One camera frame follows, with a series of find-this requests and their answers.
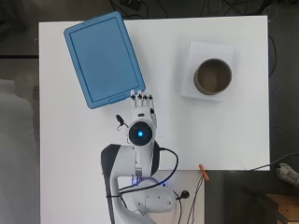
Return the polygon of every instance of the white table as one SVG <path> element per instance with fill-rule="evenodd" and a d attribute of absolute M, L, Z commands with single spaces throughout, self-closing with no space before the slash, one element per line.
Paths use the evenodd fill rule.
<path fill-rule="evenodd" d="M 129 122 L 130 102 L 86 106 L 63 36 L 76 23 L 39 25 L 42 224 L 109 223 L 100 154 L 109 143 L 126 144 L 113 115 Z M 157 141 L 177 152 L 180 170 L 199 163 L 242 170 L 269 162 L 266 17 L 125 24 L 154 95 Z M 180 96 L 190 41 L 235 47 L 230 100 L 215 104 Z M 173 166 L 173 158 L 162 154 L 160 168 Z"/>

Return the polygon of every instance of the cup rim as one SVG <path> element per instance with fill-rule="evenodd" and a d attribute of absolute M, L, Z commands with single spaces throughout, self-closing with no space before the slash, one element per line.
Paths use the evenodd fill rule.
<path fill-rule="evenodd" d="M 218 61 L 218 62 L 222 62 L 222 63 L 224 63 L 224 64 L 226 65 L 226 67 L 229 69 L 230 80 L 229 80 L 228 84 L 226 85 L 226 87 L 225 87 L 223 90 L 221 90 L 221 91 L 208 91 L 208 90 L 206 90 L 206 89 L 199 83 L 199 81 L 197 80 L 197 84 L 198 84 L 204 91 L 206 91 L 206 92 L 208 92 L 208 93 L 211 93 L 211 94 L 215 95 L 215 94 L 218 94 L 218 93 L 220 93 L 220 92 L 222 92 L 222 91 L 225 91 L 225 90 L 231 85 L 233 73 L 232 73 L 232 69 L 231 69 L 230 65 L 228 65 L 228 63 L 225 62 L 224 60 L 222 60 L 222 59 L 218 59 L 218 58 L 210 58 L 210 59 L 206 59 L 205 61 L 203 61 L 203 62 L 198 66 L 198 68 L 196 69 L 196 71 L 195 71 L 195 73 L 194 73 L 194 76 L 195 76 L 195 77 L 198 75 L 198 71 L 199 71 L 200 68 L 204 65 L 204 63 L 207 63 L 207 62 L 209 62 L 209 61 Z"/>

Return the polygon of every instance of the black cable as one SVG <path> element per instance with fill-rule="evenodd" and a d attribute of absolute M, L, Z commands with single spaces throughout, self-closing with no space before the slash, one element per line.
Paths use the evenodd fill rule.
<path fill-rule="evenodd" d="M 38 59 L 38 55 L 0 55 L 0 59 Z"/>
<path fill-rule="evenodd" d="M 146 4 L 144 1 L 140 1 L 140 2 L 141 2 L 141 4 L 143 4 L 143 5 L 146 7 L 146 9 L 147 9 L 147 16 L 146 16 L 146 18 L 148 19 L 148 18 L 149 18 L 149 13 L 150 13 L 149 6 L 148 6 L 148 4 Z"/>
<path fill-rule="evenodd" d="M 203 16 L 203 12 L 204 12 L 204 10 L 205 10 L 205 6 L 206 6 L 206 0 L 205 0 L 205 2 L 204 2 L 204 5 L 203 5 L 202 11 L 201 11 L 199 17 L 202 17 L 202 16 Z"/>
<path fill-rule="evenodd" d="M 175 165 L 175 168 L 173 169 L 173 171 L 170 173 L 170 175 L 164 179 L 163 181 L 157 183 L 157 184 L 154 184 L 154 185 L 151 185 L 151 186 L 147 186 L 147 187 L 144 187 L 144 188 L 141 188 L 141 189 L 129 189 L 129 190 L 125 190 L 125 191 L 122 191 L 120 192 L 120 194 L 125 194 L 125 193 L 132 193 L 132 192 L 137 192 L 137 191 L 140 191 L 140 190 L 145 190 L 145 189 L 153 189 L 153 188 L 156 188 L 158 186 L 161 186 L 163 183 L 165 183 L 167 180 L 169 180 L 171 178 L 171 176 L 173 176 L 173 174 L 176 172 L 177 168 L 178 168 L 178 155 L 176 152 L 174 152 L 173 150 L 170 150 L 168 148 L 164 148 L 164 147 L 160 147 L 160 150 L 161 151 L 168 151 L 168 152 L 171 152 L 172 154 L 174 154 L 176 156 L 176 165 Z"/>
<path fill-rule="evenodd" d="M 276 163 L 278 163 L 278 162 L 282 161 L 283 159 L 285 159 L 285 158 L 288 158 L 288 157 L 291 157 L 291 156 L 299 156 L 299 152 L 295 152 L 295 153 L 287 154 L 287 155 L 285 155 L 285 156 L 283 156 L 283 157 L 279 158 L 278 160 L 276 160 L 276 161 L 273 161 L 273 162 L 271 162 L 271 163 L 269 163 L 269 164 L 266 164 L 266 165 L 259 166 L 259 167 L 257 167 L 257 168 L 254 168 L 254 169 L 248 170 L 248 172 L 249 172 L 249 171 L 255 171 L 255 170 L 259 170 L 259 169 L 262 169 L 262 168 L 264 168 L 264 167 L 266 167 L 266 166 L 271 166 L 271 165 L 274 165 L 274 164 L 276 164 Z"/>
<path fill-rule="evenodd" d="M 188 215 L 187 224 L 189 224 L 191 214 L 192 214 L 192 223 L 194 222 L 194 213 L 195 213 L 195 204 L 196 204 L 197 193 L 198 193 L 200 187 L 202 186 L 203 180 L 204 180 L 204 176 L 201 175 L 201 177 L 198 180 L 196 189 L 195 189 L 194 198 L 193 198 L 193 201 L 192 201 L 192 206 L 191 206 L 191 209 L 190 209 L 190 213 Z"/>
<path fill-rule="evenodd" d="M 112 0 L 109 0 L 109 3 L 111 4 L 112 8 L 114 11 L 116 11 L 115 7 L 119 9 L 119 11 L 121 11 L 124 14 L 124 18 L 128 18 L 128 19 L 132 19 L 132 17 L 140 17 L 142 19 L 144 19 L 144 17 L 140 16 L 140 15 L 129 15 L 128 13 L 125 12 L 125 10 L 123 10 L 121 7 L 119 7 L 118 5 L 116 5 L 115 3 L 112 2 Z"/>
<path fill-rule="evenodd" d="M 161 7 L 162 11 L 165 13 L 166 17 L 169 18 L 168 13 L 166 11 L 166 9 L 164 8 L 164 6 L 162 5 L 160 0 L 156 0 L 157 3 L 159 4 L 159 6 Z"/>
<path fill-rule="evenodd" d="M 112 0 L 109 0 L 109 3 L 111 4 L 111 6 L 113 8 L 113 11 L 116 11 L 115 8 L 114 8 L 114 4 L 113 4 Z"/>
<path fill-rule="evenodd" d="M 125 203 L 125 201 L 124 201 L 124 199 L 122 198 L 122 196 L 121 196 L 121 201 L 122 201 L 123 205 L 124 205 L 126 208 L 128 208 L 128 206 L 127 206 L 127 204 Z"/>
<path fill-rule="evenodd" d="M 193 224 L 194 221 L 195 221 L 194 216 L 195 216 L 195 206 L 196 206 L 197 193 L 198 193 L 200 187 L 202 186 L 203 181 L 204 181 L 204 177 L 202 177 L 202 181 L 200 182 L 200 185 L 197 187 L 196 192 L 195 192 L 195 196 L 194 196 L 194 205 L 193 205 L 193 210 L 192 210 L 192 224 Z"/>
<path fill-rule="evenodd" d="M 180 220 L 181 220 L 181 214 L 182 214 L 183 209 L 182 209 L 181 200 L 180 200 L 178 194 L 175 191 L 174 191 L 174 193 L 177 195 L 177 199 L 178 199 L 178 202 L 179 202 L 179 217 L 178 217 L 178 224 L 179 224 Z"/>
<path fill-rule="evenodd" d="M 135 187 L 136 185 L 131 185 L 131 186 L 127 186 L 127 187 L 124 187 L 124 188 L 121 188 L 120 191 L 124 190 L 124 189 L 130 189 L 132 187 Z"/>
<path fill-rule="evenodd" d="M 131 16 L 125 16 L 124 18 L 126 19 L 126 18 L 128 18 L 128 19 L 132 19 L 132 17 L 139 17 L 139 18 L 141 18 L 141 19 L 145 19 L 143 16 L 140 16 L 140 15 L 137 15 L 137 14 L 135 14 L 135 15 L 131 15 Z"/>
<path fill-rule="evenodd" d="M 275 46 L 275 43 L 274 43 L 274 39 L 272 38 L 271 35 L 269 35 L 269 38 L 270 40 L 272 41 L 272 44 L 273 44 L 273 49 L 274 49 L 274 62 L 273 62 L 273 69 L 269 75 L 269 77 L 271 77 L 277 67 L 277 47 Z"/>
<path fill-rule="evenodd" d="M 247 3 L 245 4 L 245 8 L 244 8 L 244 15 L 246 15 L 246 13 L 247 13 L 247 7 L 248 7 L 248 5 L 249 5 L 249 3 L 247 2 Z"/>
<path fill-rule="evenodd" d="M 238 0 L 235 0 L 235 2 L 231 5 L 231 7 L 224 13 L 223 16 L 225 16 L 230 10 L 232 10 L 232 8 L 235 6 L 235 4 L 237 3 Z"/>
<path fill-rule="evenodd" d="M 257 1 L 257 0 L 249 0 L 249 1 L 244 1 L 244 2 L 237 2 L 237 3 L 235 3 L 235 5 L 242 5 L 242 4 L 247 4 L 247 3 L 250 3 L 250 2 L 255 2 L 255 1 Z M 225 2 L 227 5 L 229 5 L 229 6 L 231 6 L 231 5 L 233 5 L 234 3 L 229 3 L 229 2 L 227 2 L 227 1 L 223 1 L 223 2 Z"/>

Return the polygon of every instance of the blue plastic tray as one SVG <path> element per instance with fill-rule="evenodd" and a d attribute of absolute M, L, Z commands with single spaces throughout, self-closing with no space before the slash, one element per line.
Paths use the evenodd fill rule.
<path fill-rule="evenodd" d="M 64 37 L 89 108 L 146 89 L 122 16 L 112 12 L 67 28 Z"/>

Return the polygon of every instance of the cup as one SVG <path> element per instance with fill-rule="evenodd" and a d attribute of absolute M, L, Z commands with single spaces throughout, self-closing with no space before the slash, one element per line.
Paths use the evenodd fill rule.
<path fill-rule="evenodd" d="M 216 95 L 231 84 L 232 70 L 223 60 L 208 59 L 199 65 L 193 81 L 196 89 L 204 95 Z"/>

